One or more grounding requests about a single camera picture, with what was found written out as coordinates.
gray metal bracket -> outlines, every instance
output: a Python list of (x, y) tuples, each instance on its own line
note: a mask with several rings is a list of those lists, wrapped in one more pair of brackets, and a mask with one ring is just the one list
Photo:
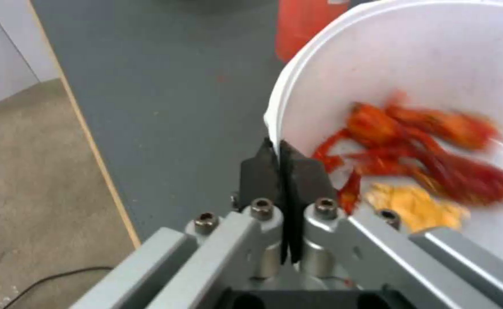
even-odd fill
[(310, 205), (304, 216), (305, 238), (331, 251), (365, 289), (394, 288), (418, 308), (498, 308), (367, 207), (324, 220)]
[(162, 227), (70, 308), (144, 308), (196, 248), (191, 237)]
[(499, 258), (446, 227), (410, 235), (410, 240), (503, 307), (503, 261)]

